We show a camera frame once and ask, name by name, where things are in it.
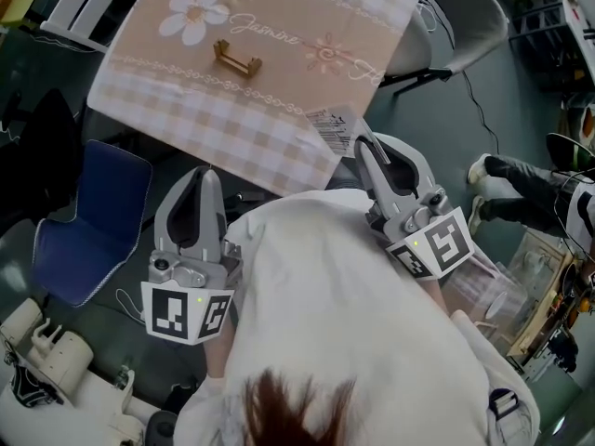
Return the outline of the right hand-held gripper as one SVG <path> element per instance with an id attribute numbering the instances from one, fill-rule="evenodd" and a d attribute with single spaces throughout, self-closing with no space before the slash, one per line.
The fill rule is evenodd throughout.
<path id="1" fill-rule="evenodd" d="M 439 280 L 475 253 L 463 211 L 450 204 L 444 188 L 433 187 L 421 152 L 394 136 L 374 136 L 380 146 L 366 136 L 354 143 L 356 165 L 373 201 L 366 214 L 369 227 L 380 248 L 415 279 Z M 419 193 L 425 184 L 432 188 Z"/>

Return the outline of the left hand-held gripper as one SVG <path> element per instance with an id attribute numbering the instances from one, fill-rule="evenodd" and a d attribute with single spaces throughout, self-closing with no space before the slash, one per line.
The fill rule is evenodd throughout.
<path id="1" fill-rule="evenodd" d="M 223 242 L 226 232 L 219 177 L 195 167 L 173 184 L 155 214 L 159 251 L 140 285 L 148 335 L 199 345 L 221 334 L 243 268 L 241 247 Z M 167 251 L 201 251 L 202 259 Z"/>

